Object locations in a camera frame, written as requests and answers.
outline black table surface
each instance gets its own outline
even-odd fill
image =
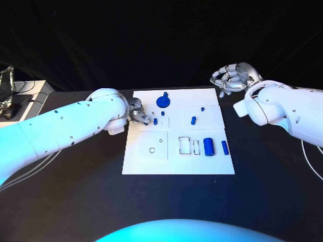
[[[42,113],[89,93],[55,92]],[[133,96],[133,90],[121,93]],[[238,118],[232,105],[242,97],[234,93],[219,100],[235,175],[123,175],[127,127],[114,136],[101,132],[0,192],[0,240],[94,241],[133,224],[183,218],[232,224],[287,241],[323,241],[323,182],[300,140],[281,127]],[[323,176],[323,156],[313,145],[304,147]]]

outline robotic hand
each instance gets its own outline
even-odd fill
[[[291,136],[323,147],[323,91],[296,88],[261,78],[254,67],[242,62],[215,71],[209,81],[225,93],[245,90],[245,98],[234,104],[239,117],[248,115],[260,126],[281,126]]]
[[[76,102],[0,129],[0,186],[36,160],[107,130],[124,131],[127,121],[150,122],[138,98],[125,100],[115,89],[98,89]]]

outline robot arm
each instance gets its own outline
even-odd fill
[[[219,97],[232,91],[247,91],[244,100],[234,104],[239,117],[248,115],[260,126],[281,126],[291,136],[323,147],[322,90],[296,89],[280,82],[264,81],[247,63],[221,68],[209,81],[222,88]]]
[[[127,119],[149,123],[141,102],[115,89],[98,89],[76,102],[0,129],[0,186],[26,165],[107,130],[124,131]]]

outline white board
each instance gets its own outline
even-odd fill
[[[156,99],[164,92],[170,105],[159,108]],[[130,123],[123,174],[235,174],[231,155],[224,154],[222,148],[226,135],[215,89],[136,91],[134,97],[141,100],[151,122],[147,126]],[[179,154],[179,137],[189,137],[190,154]],[[205,156],[205,138],[213,140],[215,156]],[[193,154],[196,140],[199,155]]]

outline black curtain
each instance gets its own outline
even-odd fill
[[[238,62],[323,89],[323,4],[0,0],[0,64],[60,90],[208,85]]]

